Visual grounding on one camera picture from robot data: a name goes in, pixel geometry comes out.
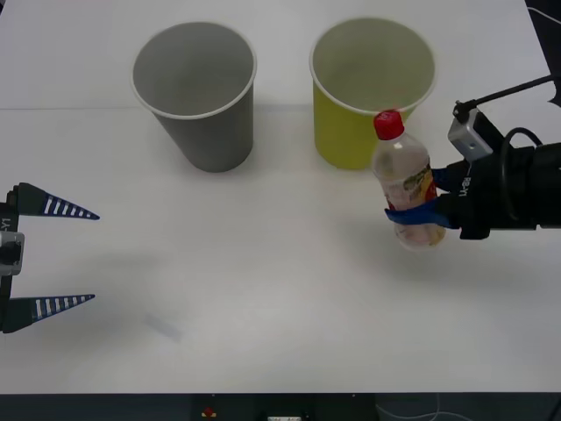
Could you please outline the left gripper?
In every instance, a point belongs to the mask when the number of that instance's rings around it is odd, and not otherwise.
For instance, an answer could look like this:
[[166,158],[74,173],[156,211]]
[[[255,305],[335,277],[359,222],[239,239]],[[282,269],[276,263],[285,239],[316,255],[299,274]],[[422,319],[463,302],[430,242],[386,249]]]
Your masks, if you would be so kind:
[[94,299],[95,295],[11,298],[12,278],[20,261],[19,214],[30,217],[99,220],[93,211],[20,183],[1,203],[1,332],[14,333]]

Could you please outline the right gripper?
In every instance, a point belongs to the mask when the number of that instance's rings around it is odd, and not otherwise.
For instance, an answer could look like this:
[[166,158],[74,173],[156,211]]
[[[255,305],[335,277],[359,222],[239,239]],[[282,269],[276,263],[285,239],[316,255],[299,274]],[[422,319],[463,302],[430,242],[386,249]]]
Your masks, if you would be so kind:
[[528,170],[534,148],[510,149],[507,154],[507,192],[502,194],[501,160],[497,153],[472,163],[461,160],[431,170],[436,187],[444,193],[406,210],[385,209],[398,225],[438,225],[459,229],[461,239],[486,239],[492,231],[534,231]]

